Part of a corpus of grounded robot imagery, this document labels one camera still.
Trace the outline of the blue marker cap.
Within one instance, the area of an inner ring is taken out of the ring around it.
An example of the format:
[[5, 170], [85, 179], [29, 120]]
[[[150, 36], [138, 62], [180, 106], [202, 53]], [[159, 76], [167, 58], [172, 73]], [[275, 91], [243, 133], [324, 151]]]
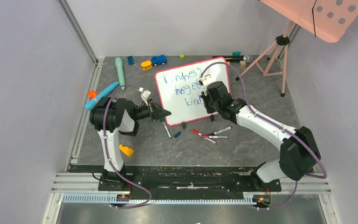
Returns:
[[179, 131], [179, 132], [177, 132], [176, 134], [174, 134], [174, 138], [177, 138], [177, 137], [179, 137], [181, 135], [181, 132]]

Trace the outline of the pink framed whiteboard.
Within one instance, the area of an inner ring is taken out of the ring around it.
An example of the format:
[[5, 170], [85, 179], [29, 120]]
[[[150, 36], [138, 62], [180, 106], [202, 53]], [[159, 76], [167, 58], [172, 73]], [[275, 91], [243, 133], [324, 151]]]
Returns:
[[210, 64], [225, 61], [223, 57], [212, 58], [161, 70], [155, 74], [161, 105], [171, 112], [165, 118], [167, 125], [180, 125], [211, 116], [200, 97], [203, 91], [203, 86], [199, 84], [200, 75]]

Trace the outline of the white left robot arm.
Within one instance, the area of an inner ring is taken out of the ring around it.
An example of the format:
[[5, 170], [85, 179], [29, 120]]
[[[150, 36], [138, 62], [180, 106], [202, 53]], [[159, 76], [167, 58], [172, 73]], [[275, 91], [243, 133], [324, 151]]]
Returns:
[[163, 119], [172, 113], [148, 99], [141, 105], [119, 98], [113, 101], [102, 97], [92, 108], [89, 120], [101, 139], [104, 155], [102, 181], [109, 181], [116, 190], [123, 190], [128, 178], [123, 174], [124, 161], [121, 156], [118, 136], [136, 136], [139, 120], [150, 118], [152, 121]]

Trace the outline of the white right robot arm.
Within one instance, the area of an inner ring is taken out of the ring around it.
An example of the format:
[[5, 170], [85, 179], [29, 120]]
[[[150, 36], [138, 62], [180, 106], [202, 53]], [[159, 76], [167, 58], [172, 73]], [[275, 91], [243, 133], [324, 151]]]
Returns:
[[255, 190], [263, 190], [270, 182], [285, 177], [299, 181], [305, 175], [311, 176], [315, 165], [321, 165], [310, 129], [286, 126], [258, 112], [246, 100], [233, 99], [221, 81], [204, 85], [200, 97], [208, 113], [217, 112], [223, 119], [250, 129], [279, 150], [279, 159], [264, 162], [251, 173], [250, 183]]

